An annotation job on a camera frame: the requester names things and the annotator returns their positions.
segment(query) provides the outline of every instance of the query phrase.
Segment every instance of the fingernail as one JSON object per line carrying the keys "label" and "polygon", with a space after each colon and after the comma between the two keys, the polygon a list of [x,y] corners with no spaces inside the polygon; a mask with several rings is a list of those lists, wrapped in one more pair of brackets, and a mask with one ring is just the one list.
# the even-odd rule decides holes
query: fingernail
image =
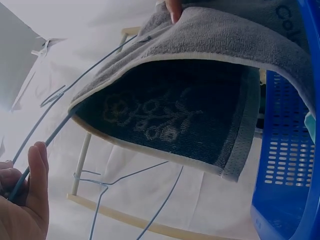
{"label": "fingernail", "polygon": [[0,170],[0,176],[4,179],[10,178],[12,175],[12,168]]}
{"label": "fingernail", "polygon": [[175,14],[173,12],[170,13],[171,21],[173,24],[175,24]]}

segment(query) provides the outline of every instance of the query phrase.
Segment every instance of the finger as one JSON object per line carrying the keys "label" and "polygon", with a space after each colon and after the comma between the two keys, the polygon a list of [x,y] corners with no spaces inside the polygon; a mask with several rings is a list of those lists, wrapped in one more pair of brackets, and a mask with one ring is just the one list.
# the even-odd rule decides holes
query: finger
{"label": "finger", "polygon": [[181,0],[165,0],[165,5],[170,12],[172,23],[175,24],[182,14]]}
{"label": "finger", "polygon": [[48,176],[49,163],[48,163],[48,155],[47,155],[47,146],[43,141],[37,141],[34,145],[37,146],[39,149],[40,156],[42,158],[43,164],[46,169],[46,175]]}
{"label": "finger", "polygon": [[31,209],[44,223],[47,223],[49,221],[47,169],[37,146],[30,147],[28,162],[30,178],[25,206]]}
{"label": "finger", "polygon": [[18,169],[0,169],[0,183],[2,188],[6,191],[12,189],[21,176],[22,173]]}
{"label": "finger", "polygon": [[12,161],[0,162],[0,169],[11,169],[13,167],[14,163]]}

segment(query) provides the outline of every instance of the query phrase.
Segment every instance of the blue plastic basket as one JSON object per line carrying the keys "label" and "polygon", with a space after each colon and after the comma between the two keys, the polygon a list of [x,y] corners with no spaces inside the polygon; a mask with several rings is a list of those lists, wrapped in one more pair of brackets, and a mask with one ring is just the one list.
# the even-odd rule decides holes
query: blue plastic basket
{"label": "blue plastic basket", "polygon": [[[298,3],[312,55],[320,119],[320,0]],[[294,87],[275,72],[267,72],[266,100],[252,221],[261,240],[320,240],[320,153],[304,125],[308,109]]]}

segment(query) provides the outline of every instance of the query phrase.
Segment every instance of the gray towel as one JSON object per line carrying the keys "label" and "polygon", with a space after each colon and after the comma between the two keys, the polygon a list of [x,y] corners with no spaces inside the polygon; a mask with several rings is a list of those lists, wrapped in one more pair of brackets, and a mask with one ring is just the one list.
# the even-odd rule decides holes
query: gray towel
{"label": "gray towel", "polygon": [[[257,122],[258,68],[287,78],[315,112],[299,9],[288,0],[183,7],[172,25],[159,4],[69,109],[81,103],[73,119],[114,144],[237,181]],[[295,34],[283,29],[291,25]]]}

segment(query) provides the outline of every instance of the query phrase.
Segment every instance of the towel embroidery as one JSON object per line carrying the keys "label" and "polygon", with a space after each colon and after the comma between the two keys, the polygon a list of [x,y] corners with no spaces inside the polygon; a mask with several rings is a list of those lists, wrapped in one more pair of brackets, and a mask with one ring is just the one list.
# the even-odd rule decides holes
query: towel embroidery
{"label": "towel embroidery", "polygon": [[148,101],[138,101],[133,92],[122,92],[109,95],[105,99],[103,119],[111,124],[125,127],[135,123],[134,131],[143,132],[148,140],[160,139],[174,142],[180,134],[188,131],[194,115],[202,114],[201,110],[189,111],[184,103],[191,91],[184,89],[176,101],[172,98],[171,88],[154,87],[149,94],[163,94]]}

